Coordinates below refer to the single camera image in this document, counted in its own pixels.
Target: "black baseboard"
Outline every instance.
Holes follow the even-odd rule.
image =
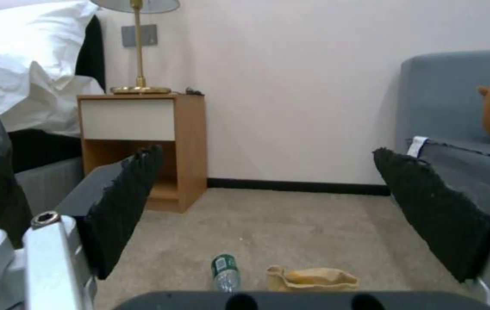
[[[217,178],[209,178],[207,180],[207,183],[209,188],[265,189],[280,190],[283,192],[328,192],[332,194],[357,194],[374,196],[390,195],[390,190],[385,185],[260,181]]]

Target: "nightstand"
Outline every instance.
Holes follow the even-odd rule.
[[[146,208],[185,212],[207,188],[205,97],[78,96],[84,174],[160,144],[164,163]]]

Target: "black headboard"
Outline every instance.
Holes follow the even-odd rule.
[[[97,16],[91,18],[86,28],[84,44],[78,55],[76,74],[93,77],[105,90],[105,53],[103,51],[103,33]]]

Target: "white drawer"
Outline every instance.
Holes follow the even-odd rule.
[[[170,99],[82,100],[82,135],[98,140],[174,141]]]

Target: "crumpled paper bag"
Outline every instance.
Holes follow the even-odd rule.
[[[285,272],[284,267],[266,270],[267,286],[273,292],[336,292],[355,291],[359,280],[349,273],[332,268],[312,268]]]

